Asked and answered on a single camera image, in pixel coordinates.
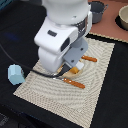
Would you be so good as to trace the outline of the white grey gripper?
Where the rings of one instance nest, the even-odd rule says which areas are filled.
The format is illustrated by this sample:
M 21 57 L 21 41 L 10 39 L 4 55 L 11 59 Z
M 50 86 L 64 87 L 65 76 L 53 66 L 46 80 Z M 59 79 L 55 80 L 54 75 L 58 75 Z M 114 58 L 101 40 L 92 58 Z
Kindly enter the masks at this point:
M 36 34 L 34 41 L 39 46 L 38 56 L 42 67 L 49 72 L 56 72 L 62 64 L 68 68 L 83 67 L 79 62 L 87 51 L 88 44 L 83 36 L 92 26 L 92 14 L 73 25 L 60 25 L 48 17 Z

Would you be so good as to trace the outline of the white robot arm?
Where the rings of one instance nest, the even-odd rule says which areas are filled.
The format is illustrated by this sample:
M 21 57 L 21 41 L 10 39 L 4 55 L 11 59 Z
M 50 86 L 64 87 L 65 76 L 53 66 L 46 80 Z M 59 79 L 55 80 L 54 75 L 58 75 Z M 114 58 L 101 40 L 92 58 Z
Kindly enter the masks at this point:
M 84 37 L 92 27 L 88 0 L 42 0 L 47 16 L 34 41 L 44 69 L 56 72 L 62 64 L 81 69 L 88 49 Z

